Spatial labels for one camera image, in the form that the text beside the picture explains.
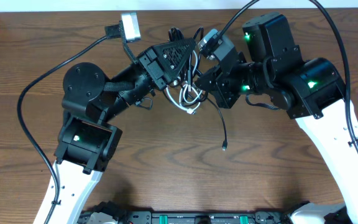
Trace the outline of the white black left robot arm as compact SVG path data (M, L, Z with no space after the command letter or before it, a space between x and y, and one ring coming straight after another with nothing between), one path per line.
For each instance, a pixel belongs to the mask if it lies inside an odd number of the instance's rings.
M182 39L153 45L134 55L131 64L109 78L90 62L72 66L63 79L63 124L55 162L35 223L76 223L88 197L114 155L122 130L108 122L179 75L196 42Z

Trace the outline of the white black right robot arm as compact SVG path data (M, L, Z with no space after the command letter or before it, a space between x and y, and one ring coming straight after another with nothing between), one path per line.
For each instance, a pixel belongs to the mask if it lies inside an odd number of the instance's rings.
M218 64L196 86L221 108L231 108L241 95L268 95L269 108L286 111L318 148L344 203L305 203L288 214L290 223L358 223L358 121L338 70L325 58L303 60L287 18L278 12L245 22L242 31L251 62L213 29L198 47Z

